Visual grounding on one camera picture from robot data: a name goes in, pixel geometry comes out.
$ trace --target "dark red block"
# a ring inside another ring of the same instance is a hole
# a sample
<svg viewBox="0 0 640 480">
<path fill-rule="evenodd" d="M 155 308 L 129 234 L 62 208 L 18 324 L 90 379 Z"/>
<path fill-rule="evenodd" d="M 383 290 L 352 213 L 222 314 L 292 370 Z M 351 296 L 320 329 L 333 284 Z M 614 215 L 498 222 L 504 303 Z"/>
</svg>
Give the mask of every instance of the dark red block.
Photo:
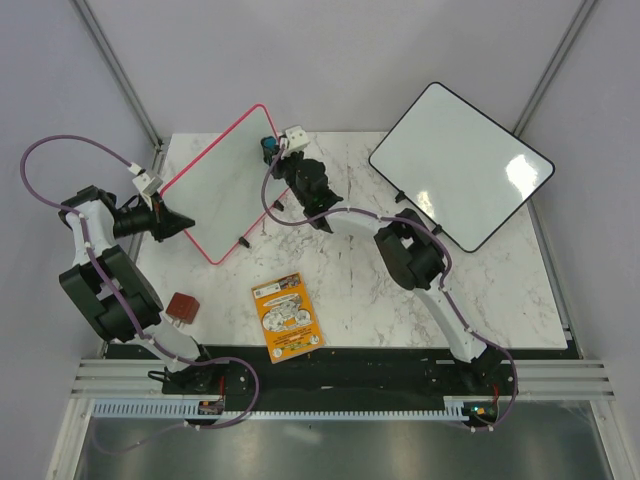
<svg viewBox="0 0 640 480">
<path fill-rule="evenodd" d="M 199 308 L 200 303 L 195 298 L 176 292 L 173 294 L 166 312 L 174 320 L 191 324 Z"/>
</svg>

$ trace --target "gray wall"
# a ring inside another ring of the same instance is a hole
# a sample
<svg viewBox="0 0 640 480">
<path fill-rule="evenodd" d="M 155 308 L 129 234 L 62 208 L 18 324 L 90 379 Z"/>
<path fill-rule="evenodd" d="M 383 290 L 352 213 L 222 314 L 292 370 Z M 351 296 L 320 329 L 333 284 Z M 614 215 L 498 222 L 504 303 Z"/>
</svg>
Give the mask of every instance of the gray wall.
<svg viewBox="0 0 640 480">
<path fill-rule="evenodd" d="M 536 197 L 578 338 L 640 446 L 640 3 L 601 2 L 525 139 L 556 162 Z"/>
<path fill-rule="evenodd" d="M 33 141 L 74 133 L 139 163 L 151 148 L 67 0 L 0 3 L 0 465 L 2 478 L 43 478 L 81 356 L 98 338 L 58 285 L 71 233 L 30 197 L 18 161 Z M 92 182 L 131 193 L 130 174 L 92 147 L 36 150 L 33 184 L 64 200 Z"/>
<path fill-rule="evenodd" d="M 511 127 L 579 0 L 87 0 L 162 135 L 254 103 L 280 128 L 389 129 L 431 82 Z"/>
</svg>

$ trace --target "small black clip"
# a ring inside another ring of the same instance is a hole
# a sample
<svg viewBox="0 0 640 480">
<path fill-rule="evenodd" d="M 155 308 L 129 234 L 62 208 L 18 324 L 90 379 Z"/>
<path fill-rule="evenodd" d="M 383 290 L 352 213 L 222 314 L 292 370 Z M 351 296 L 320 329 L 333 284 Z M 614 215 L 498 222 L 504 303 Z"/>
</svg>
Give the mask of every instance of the small black clip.
<svg viewBox="0 0 640 480">
<path fill-rule="evenodd" d="M 407 196 L 404 194 L 402 190 L 398 191 L 398 195 L 396 195 L 396 203 L 400 203 L 402 200 L 406 200 Z"/>
</svg>

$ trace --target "marble table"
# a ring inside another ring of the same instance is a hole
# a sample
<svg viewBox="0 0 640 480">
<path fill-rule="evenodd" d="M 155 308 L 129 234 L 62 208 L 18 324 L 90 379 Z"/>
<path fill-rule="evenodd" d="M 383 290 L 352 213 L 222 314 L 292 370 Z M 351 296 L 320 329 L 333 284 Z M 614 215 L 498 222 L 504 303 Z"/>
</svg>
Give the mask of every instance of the marble table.
<svg viewBox="0 0 640 480">
<path fill-rule="evenodd" d="M 175 176 L 216 136 L 174 135 L 163 179 Z M 383 136 L 310 134 L 306 153 L 325 163 L 331 188 L 352 206 L 394 214 L 410 204 L 396 204 L 395 189 L 367 163 Z M 276 214 L 286 220 L 302 218 L 293 194 L 287 193 L 282 203 L 285 211 Z M 164 305 L 176 291 L 200 302 L 193 325 L 179 327 L 200 343 L 264 345 L 251 287 L 299 271 L 327 345 L 447 347 L 426 307 L 388 275 L 373 241 L 329 235 L 307 225 L 283 227 L 270 219 L 263 219 L 247 238 L 252 248 L 236 248 L 219 266 L 207 263 L 186 235 L 156 243 L 145 234 L 142 240 L 138 266 Z M 510 348 L 566 348 L 526 207 L 473 254 L 446 236 L 442 239 L 454 262 L 450 281 L 465 298 L 480 332 Z"/>
</svg>

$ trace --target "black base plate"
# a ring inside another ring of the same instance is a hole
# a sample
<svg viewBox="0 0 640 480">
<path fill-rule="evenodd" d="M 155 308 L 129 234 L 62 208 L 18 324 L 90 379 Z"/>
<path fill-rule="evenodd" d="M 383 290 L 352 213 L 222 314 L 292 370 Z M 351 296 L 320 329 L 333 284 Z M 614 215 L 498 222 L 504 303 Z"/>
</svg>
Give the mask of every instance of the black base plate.
<svg viewBox="0 0 640 480">
<path fill-rule="evenodd" d="M 577 359 L 574 342 L 567 350 L 511 350 L 516 360 Z M 447 349 L 330 348 L 272 364 L 265 347 L 205 346 L 212 358 L 239 357 L 255 368 L 260 379 L 260 397 L 255 411 L 405 411 L 438 410 L 443 396 L 469 395 L 459 370 Z M 109 359 L 154 358 L 133 345 L 109 345 Z M 224 375 L 227 410 L 244 410 L 251 401 L 255 384 L 246 368 L 230 363 Z M 493 384 L 500 395 L 512 393 L 509 365 L 501 365 L 486 385 L 474 395 L 492 396 Z M 219 382 L 209 394 L 219 394 Z M 190 394 L 173 385 L 163 386 L 165 394 Z"/>
</svg>

